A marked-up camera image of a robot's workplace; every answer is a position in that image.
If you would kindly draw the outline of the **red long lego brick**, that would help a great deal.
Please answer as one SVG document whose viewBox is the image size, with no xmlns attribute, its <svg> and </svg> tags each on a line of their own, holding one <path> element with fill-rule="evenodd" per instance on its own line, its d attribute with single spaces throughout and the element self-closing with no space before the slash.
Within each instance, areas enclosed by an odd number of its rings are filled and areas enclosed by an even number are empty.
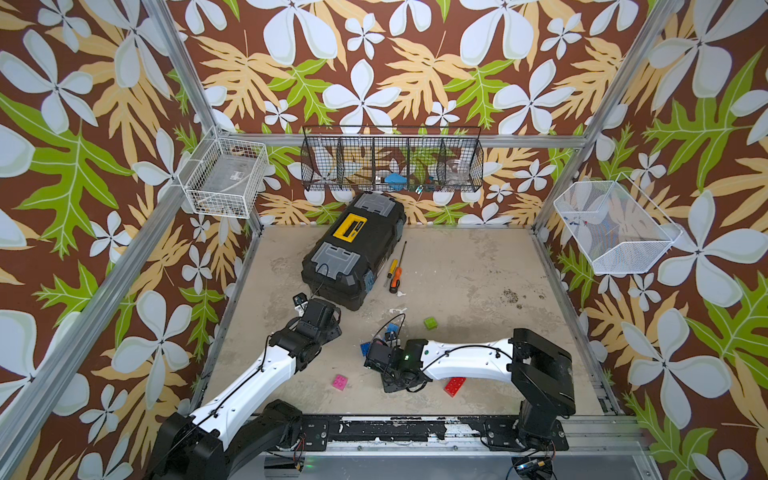
<svg viewBox="0 0 768 480">
<path fill-rule="evenodd" d="M 444 392 L 450 397 L 455 397 L 466 382 L 465 377 L 451 378 L 444 387 Z"/>
</svg>

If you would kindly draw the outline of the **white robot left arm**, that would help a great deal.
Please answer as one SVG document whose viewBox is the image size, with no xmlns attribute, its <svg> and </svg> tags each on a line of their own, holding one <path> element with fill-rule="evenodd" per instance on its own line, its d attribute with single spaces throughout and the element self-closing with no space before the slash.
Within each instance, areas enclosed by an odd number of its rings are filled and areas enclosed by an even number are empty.
<svg viewBox="0 0 768 480">
<path fill-rule="evenodd" d="M 301 445 L 303 414 L 267 398 L 342 334 L 341 310 L 296 297 L 299 315 L 271 334 L 255 363 L 213 400 L 160 427 L 146 479 L 228 479 L 263 452 Z"/>
</svg>

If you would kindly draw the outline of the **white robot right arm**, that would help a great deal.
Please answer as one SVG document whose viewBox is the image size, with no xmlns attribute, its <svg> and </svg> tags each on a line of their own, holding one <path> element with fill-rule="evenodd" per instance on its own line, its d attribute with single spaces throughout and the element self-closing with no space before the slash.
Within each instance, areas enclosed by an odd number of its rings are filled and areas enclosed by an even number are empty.
<svg viewBox="0 0 768 480">
<path fill-rule="evenodd" d="M 519 413 L 509 434 L 486 433 L 491 449 L 564 446 L 560 420 L 576 413 L 571 354 L 527 328 L 485 343 L 410 339 L 396 345 L 376 338 L 368 347 L 364 367 L 380 374 L 387 393 L 417 393 L 433 381 L 454 378 L 514 386 L 523 396 Z"/>
</svg>

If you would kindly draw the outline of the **magenta lego brick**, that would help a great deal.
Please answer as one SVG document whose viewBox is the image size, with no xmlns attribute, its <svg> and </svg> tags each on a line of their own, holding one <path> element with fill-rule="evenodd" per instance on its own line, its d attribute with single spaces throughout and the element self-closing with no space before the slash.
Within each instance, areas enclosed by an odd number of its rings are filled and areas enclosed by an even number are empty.
<svg viewBox="0 0 768 480">
<path fill-rule="evenodd" d="M 343 375 L 337 375 L 333 380 L 333 387 L 339 391 L 344 391 L 348 384 L 348 378 Z"/>
</svg>

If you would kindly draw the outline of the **black toolbox with yellow label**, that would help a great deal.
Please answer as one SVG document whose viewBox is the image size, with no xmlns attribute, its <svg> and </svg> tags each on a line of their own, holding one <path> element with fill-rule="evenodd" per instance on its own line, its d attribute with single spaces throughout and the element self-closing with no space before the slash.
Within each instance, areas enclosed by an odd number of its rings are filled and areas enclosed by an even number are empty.
<svg viewBox="0 0 768 480">
<path fill-rule="evenodd" d="M 302 260 L 310 290 L 351 311 L 361 308 L 402 238 L 405 208 L 396 199 L 363 192 Z"/>
</svg>

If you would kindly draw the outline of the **blue object in basket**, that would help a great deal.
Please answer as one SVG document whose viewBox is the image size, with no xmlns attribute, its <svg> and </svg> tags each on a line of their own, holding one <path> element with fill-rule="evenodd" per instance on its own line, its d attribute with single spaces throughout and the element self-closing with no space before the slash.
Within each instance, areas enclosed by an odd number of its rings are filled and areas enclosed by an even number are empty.
<svg viewBox="0 0 768 480">
<path fill-rule="evenodd" d="M 393 190 L 405 189 L 408 185 L 408 180 L 400 174 L 390 173 L 384 180 L 385 185 Z"/>
</svg>

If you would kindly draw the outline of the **orange handled screwdriver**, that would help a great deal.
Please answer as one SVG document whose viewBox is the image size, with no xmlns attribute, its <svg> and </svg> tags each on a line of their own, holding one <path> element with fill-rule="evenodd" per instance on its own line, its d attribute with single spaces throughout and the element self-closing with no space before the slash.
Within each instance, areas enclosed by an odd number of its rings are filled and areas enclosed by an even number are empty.
<svg viewBox="0 0 768 480">
<path fill-rule="evenodd" d="M 402 276 L 402 268 L 397 267 L 393 273 L 391 282 L 389 284 L 390 293 L 396 294 L 398 292 L 401 284 L 401 276 Z"/>
</svg>

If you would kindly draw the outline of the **yellow handled screwdriver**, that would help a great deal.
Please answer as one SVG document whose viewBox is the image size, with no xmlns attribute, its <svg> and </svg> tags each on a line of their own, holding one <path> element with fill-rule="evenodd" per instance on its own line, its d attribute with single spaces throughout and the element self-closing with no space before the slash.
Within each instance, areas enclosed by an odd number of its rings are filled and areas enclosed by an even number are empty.
<svg viewBox="0 0 768 480">
<path fill-rule="evenodd" d="M 388 279 L 392 279 L 394 277 L 397 269 L 399 268 L 399 264 L 402 262 L 402 259 L 403 259 L 403 256 L 404 256 L 404 251 L 405 251 L 406 245 L 407 245 L 407 242 L 404 242 L 403 246 L 402 246 L 402 249 L 401 249 L 400 256 L 395 258 L 392 261 L 392 264 L 390 265 L 390 268 L 389 268 L 388 274 L 387 274 L 387 278 Z"/>
</svg>

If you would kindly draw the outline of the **black mounting rail base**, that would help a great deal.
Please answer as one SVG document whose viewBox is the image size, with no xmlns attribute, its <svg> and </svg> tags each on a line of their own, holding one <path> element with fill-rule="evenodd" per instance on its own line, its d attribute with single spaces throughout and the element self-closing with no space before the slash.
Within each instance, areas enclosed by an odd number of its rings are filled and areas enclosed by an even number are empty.
<svg viewBox="0 0 768 480">
<path fill-rule="evenodd" d="M 516 415 L 480 416 L 341 416 L 306 415 L 300 423 L 309 451 L 327 451 L 332 443 L 386 443 L 397 445 L 477 442 L 492 451 L 526 449 L 567 451 L 569 444 L 560 422 L 544 437 L 523 437 Z"/>
</svg>

